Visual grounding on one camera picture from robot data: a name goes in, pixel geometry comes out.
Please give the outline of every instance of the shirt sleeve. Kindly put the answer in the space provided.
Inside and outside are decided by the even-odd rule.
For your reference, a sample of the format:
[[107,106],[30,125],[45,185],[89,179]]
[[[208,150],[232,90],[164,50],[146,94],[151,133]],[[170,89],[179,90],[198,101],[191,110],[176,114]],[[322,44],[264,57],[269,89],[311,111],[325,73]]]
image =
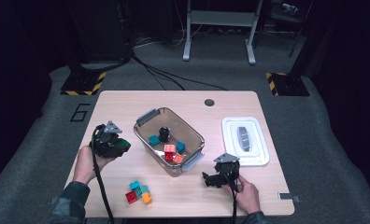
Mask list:
[[267,220],[266,220],[262,211],[250,213],[243,223],[246,223],[246,224],[269,224],[269,222],[267,222]]
[[85,218],[85,203],[90,189],[87,185],[72,181],[60,194],[50,212],[49,223],[83,223]]

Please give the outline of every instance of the wooden tabletop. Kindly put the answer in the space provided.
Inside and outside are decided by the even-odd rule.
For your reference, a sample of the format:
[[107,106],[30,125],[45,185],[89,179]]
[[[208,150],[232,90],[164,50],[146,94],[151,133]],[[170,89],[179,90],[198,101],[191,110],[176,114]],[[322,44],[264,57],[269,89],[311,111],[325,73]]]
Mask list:
[[[205,100],[214,101],[213,106]],[[152,108],[168,107],[189,123],[206,141],[205,154],[193,168],[171,177],[147,153],[133,128],[138,117]],[[261,208],[268,216],[294,212],[292,201],[280,200],[278,192],[289,192],[258,96],[253,91],[103,91],[92,113],[79,147],[89,145],[97,125],[112,120],[123,130],[121,138],[132,144],[128,152],[110,163],[101,175],[114,217],[231,217],[233,198],[223,189],[206,187],[202,172],[216,174],[214,159],[225,152],[221,122],[226,117],[254,117],[262,128],[270,161],[262,167],[241,167],[240,174],[260,192]],[[67,183],[72,180],[73,171]],[[147,185],[152,203],[129,204],[125,194],[138,180]],[[107,217],[96,179],[89,184],[86,217]],[[245,215],[237,209],[239,216]]]

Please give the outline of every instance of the table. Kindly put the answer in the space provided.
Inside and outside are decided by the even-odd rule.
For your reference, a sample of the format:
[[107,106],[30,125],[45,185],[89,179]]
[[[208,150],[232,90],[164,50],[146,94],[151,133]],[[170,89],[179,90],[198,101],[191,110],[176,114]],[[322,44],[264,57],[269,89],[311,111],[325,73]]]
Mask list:
[[191,1],[188,0],[187,11],[187,34],[185,49],[182,59],[188,61],[191,54],[191,24],[208,24],[208,25],[232,25],[251,27],[249,39],[246,39],[246,49],[249,56],[249,63],[256,64],[254,51],[252,49],[252,39],[255,35],[255,29],[258,24],[260,11],[263,0],[258,0],[258,6],[255,12],[222,12],[222,11],[202,11],[192,10]]
[[[205,105],[212,99],[213,106]],[[133,131],[138,117],[152,108],[168,107],[188,122],[206,141],[204,158],[179,177],[171,177],[147,153]],[[289,192],[269,133],[258,96],[253,91],[103,91],[79,147],[88,145],[94,128],[114,121],[123,130],[121,138],[132,146],[101,173],[114,217],[231,217],[233,198],[223,189],[206,187],[202,172],[214,175],[215,162],[225,149],[221,121],[225,117],[256,118],[261,125],[270,154],[264,167],[241,167],[240,174],[260,191],[261,207],[268,216],[294,212],[292,201],[280,200],[278,192]],[[67,183],[72,180],[73,171]],[[149,187],[152,203],[129,204],[125,194],[138,180]],[[85,205],[86,217],[107,217],[96,179]],[[245,215],[237,209],[239,216]]]

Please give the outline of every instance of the orange block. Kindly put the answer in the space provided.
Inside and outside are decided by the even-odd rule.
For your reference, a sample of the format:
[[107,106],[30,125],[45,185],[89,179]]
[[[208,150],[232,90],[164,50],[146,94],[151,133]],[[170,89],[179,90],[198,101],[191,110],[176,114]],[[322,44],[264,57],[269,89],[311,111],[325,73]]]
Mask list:
[[164,152],[177,152],[176,145],[164,145]]
[[152,203],[152,198],[150,197],[150,194],[147,192],[142,194],[142,199],[144,200],[144,204],[146,205]]
[[180,164],[184,160],[184,156],[177,153],[176,157],[173,159],[173,162]]

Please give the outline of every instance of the white desk frame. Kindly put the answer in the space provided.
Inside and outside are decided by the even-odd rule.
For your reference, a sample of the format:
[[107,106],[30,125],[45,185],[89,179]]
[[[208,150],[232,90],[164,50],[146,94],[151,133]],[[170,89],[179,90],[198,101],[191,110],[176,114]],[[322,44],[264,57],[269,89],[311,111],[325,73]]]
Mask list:
[[249,56],[249,63],[256,64],[254,51],[252,49],[252,39],[255,34],[255,29],[258,24],[260,11],[263,0],[258,0],[256,11],[251,12],[221,12],[221,11],[200,11],[191,10],[191,1],[188,0],[187,12],[187,34],[185,50],[183,54],[183,61],[188,61],[191,54],[191,24],[208,24],[208,25],[233,25],[251,27],[249,39],[246,39],[247,54]]

